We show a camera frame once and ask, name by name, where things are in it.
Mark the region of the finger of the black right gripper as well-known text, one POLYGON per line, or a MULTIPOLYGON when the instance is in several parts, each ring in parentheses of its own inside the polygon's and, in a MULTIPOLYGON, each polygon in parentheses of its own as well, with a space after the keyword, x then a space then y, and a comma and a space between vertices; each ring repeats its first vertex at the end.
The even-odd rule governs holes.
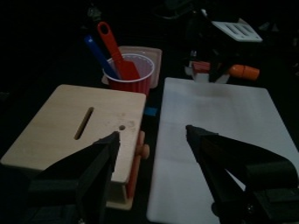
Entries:
POLYGON ((212 56, 210 59, 210 82, 215 82, 230 67, 231 63, 227 59, 223 59, 219 55, 212 56))

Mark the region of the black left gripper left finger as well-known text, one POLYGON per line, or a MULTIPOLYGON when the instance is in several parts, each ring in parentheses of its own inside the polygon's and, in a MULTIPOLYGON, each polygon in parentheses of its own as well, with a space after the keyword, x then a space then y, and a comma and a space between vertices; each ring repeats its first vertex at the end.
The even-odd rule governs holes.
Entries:
POLYGON ((103 223, 119 147, 115 131, 32 178, 18 224, 103 223))

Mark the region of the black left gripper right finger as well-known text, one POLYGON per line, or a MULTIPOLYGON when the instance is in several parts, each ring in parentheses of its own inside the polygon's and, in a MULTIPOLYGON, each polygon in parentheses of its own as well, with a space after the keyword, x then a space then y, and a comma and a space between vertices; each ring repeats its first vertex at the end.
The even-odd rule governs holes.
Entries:
POLYGON ((299 175, 272 151, 188 125, 186 137, 220 224, 299 222, 299 175))

